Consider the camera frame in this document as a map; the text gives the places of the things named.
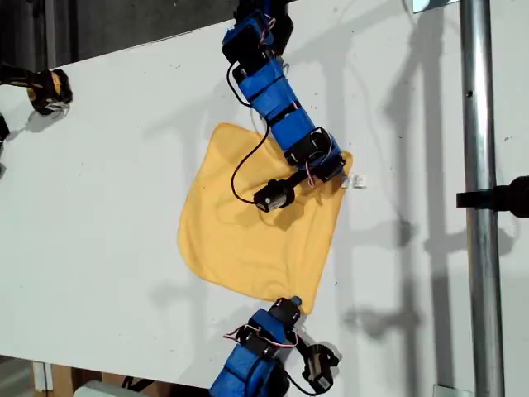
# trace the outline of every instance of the black clamp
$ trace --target black clamp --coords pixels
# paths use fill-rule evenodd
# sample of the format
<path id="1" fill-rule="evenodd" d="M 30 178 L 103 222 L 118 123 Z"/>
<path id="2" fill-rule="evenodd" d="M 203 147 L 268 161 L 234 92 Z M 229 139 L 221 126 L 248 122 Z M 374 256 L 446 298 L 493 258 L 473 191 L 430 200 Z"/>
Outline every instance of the black clamp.
<path id="1" fill-rule="evenodd" d="M 338 366 L 340 359 L 329 347 L 320 344 L 308 346 L 299 336 L 296 348 L 305 361 L 303 379 L 319 395 L 329 391 L 334 385 L 331 368 Z"/>
<path id="2" fill-rule="evenodd" d="M 529 176 L 516 178 L 509 186 L 459 193 L 457 208 L 510 211 L 517 218 L 529 218 Z"/>
<path id="3" fill-rule="evenodd" d="M 43 116 L 67 108 L 74 99 L 69 78 L 61 69 L 36 74 L 27 91 L 33 108 Z"/>
<path id="4" fill-rule="evenodd" d="M 254 203 L 258 209 L 269 213 L 276 208 L 285 208 L 296 198 L 294 188 L 307 178 L 307 171 L 300 170 L 288 179 L 272 179 L 260 191 L 254 194 Z"/>
<path id="5" fill-rule="evenodd" d="M 284 157 L 292 167 L 300 166 L 325 156 L 331 149 L 331 136 L 324 128 L 318 127 L 290 146 Z"/>

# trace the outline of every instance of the metal pole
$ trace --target metal pole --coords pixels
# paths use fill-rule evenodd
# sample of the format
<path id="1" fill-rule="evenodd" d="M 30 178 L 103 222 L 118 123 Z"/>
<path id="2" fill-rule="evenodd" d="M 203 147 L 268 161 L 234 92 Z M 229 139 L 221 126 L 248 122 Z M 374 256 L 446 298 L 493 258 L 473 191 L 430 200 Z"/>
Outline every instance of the metal pole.
<path id="1" fill-rule="evenodd" d="M 461 0 L 466 190 L 496 185 L 493 71 L 489 0 Z M 503 336 L 494 211 L 467 210 L 467 233 L 477 397 L 504 397 Z"/>

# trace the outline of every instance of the white tabletop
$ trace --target white tabletop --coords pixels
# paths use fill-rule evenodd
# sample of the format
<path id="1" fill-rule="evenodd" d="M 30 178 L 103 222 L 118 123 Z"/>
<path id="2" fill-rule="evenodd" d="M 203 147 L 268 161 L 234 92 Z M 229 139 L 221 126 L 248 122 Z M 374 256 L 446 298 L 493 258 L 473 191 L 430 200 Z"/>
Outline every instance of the white tabletop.
<path id="1" fill-rule="evenodd" d="M 493 1 L 499 183 L 529 170 L 528 12 Z M 291 15 L 294 91 L 368 177 L 304 324 L 344 357 L 330 395 L 472 390 L 458 6 L 302 0 Z M 269 306 L 200 280 L 176 244 L 212 130 L 253 128 L 225 81 L 230 25 L 65 67 L 61 120 L 28 122 L 24 91 L 0 88 L 23 130 L 0 158 L 0 354 L 208 387 L 233 348 L 222 334 Z M 525 395 L 529 224 L 500 226 L 508 395 Z M 288 367 L 301 380 L 299 356 Z"/>

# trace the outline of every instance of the yellow towel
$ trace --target yellow towel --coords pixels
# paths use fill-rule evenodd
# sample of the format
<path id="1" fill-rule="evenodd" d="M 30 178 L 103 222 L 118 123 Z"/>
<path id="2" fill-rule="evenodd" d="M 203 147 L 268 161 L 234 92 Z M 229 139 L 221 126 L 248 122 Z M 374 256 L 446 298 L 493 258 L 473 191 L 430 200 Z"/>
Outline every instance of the yellow towel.
<path id="1" fill-rule="evenodd" d="M 261 138 L 229 124 L 215 129 L 183 208 L 179 249 L 199 277 L 257 299 L 297 295 L 309 314 L 344 193 L 341 178 L 314 189 L 305 181 L 294 203 L 271 213 L 242 203 L 231 192 L 231 175 Z M 352 155 L 344 156 L 349 172 Z M 268 139 L 237 173 L 236 190 L 253 200 L 270 179 L 292 173 L 277 143 Z"/>

